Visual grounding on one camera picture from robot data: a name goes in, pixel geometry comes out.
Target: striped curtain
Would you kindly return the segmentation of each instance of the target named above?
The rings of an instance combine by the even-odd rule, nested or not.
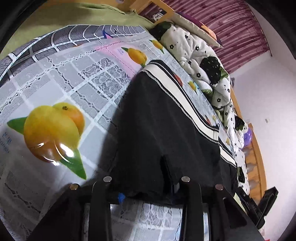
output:
[[[222,41],[224,48],[214,48],[224,68],[232,73],[269,50],[262,29],[243,0],[163,0],[176,12],[199,20]],[[149,18],[160,10],[150,4],[141,15]]]

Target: green blanket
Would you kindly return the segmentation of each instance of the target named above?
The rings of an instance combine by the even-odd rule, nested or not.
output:
[[[147,29],[153,23],[134,12],[124,13],[106,4],[65,3],[37,9],[13,34],[0,54],[0,59],[31,39],[69,24],[111,24],[138,26]]]

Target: black cloth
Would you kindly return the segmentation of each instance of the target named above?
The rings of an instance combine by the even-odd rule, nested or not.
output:
[[[127,90],[118,127],[118,157],[111,176],[127,196],[166,195],[168,175],[174,183],[182,176],[205,187],[220,183],[232,195],[237,187],[237,170],[221,158],[219,145],[200,134],[145,72],[137,74]]]

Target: printed fruit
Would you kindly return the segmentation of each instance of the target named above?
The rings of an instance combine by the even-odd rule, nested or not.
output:
[[[160,49],[161,52],[164,53],[163,46],[161,45],[161,43],[159,43],[157,40],[149,40],[149,41],[151,41],[156,48]]]
[[[74,121],[78,129],[79,135],[81,136],[84,129],[84,117],[80,110],[76,106],[66,102],[57,103],[53,106],[53,108],[55,108],[61,114],[70,117]]]
[[[210,120],[209,120],[209,118],[205,115],[205,120],[207,121],[207,123],[211,126],[212,124],[211,124],[211,122],[210,122]]]
[[[74,121],[52,106],[39,106],[31,111],[24,124],[24,139],[38,159],[55,162],[74,157],[79,132]]]
[[[181,85],[181,87],[183,87],[183,82],[182,82],[182,80],[180,79],[180,77],[177,76],[175,73],[174,73],[174,76],[175,76],[176,80],[178,81],[179,85]]]
[[[123,48],[121,47],[123,50],[125,50],[129,57],[134,61],[136,62],[137,64],[140,64],[142,67],[145,67],[145,63],[147,61],[147,57],[146,55],[141,52],[140,50],[138,49],[133,49],[133,48]]]
[[[188,84],[190,85],[190,87],[191,87],[194,91],[196,91],[196,86],[195,86],[195,84],[193,83],[193,81],[190,81]]]

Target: pillow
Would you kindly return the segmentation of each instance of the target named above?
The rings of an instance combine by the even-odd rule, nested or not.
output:
[[[200,21],[197,21],[195,18],[190,17],[185,13],[174,12],[173,16],[171,17],[171,20],[180,27],[183,27],[187,29],[189,32],[202,38],[206,41],[207,44],[223,48],[222,42],[219,39],[219,37],[206,25],[204,25]]]

